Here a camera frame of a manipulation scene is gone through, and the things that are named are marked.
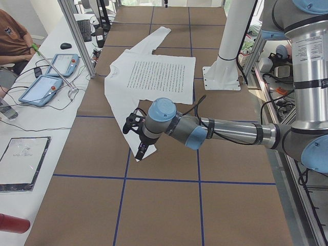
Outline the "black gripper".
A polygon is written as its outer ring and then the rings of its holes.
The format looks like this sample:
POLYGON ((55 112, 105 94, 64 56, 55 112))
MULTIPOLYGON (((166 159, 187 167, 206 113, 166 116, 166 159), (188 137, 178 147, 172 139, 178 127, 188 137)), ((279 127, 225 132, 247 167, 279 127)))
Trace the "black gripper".
POLYGON ((146 151, 147 145, 154 145, 159 139, 159 133, 152 133, 147 128, 141 128, 139 133, 141 143, 138 147, 138 151, 135 155, 137 160, 142 160, 146 151))

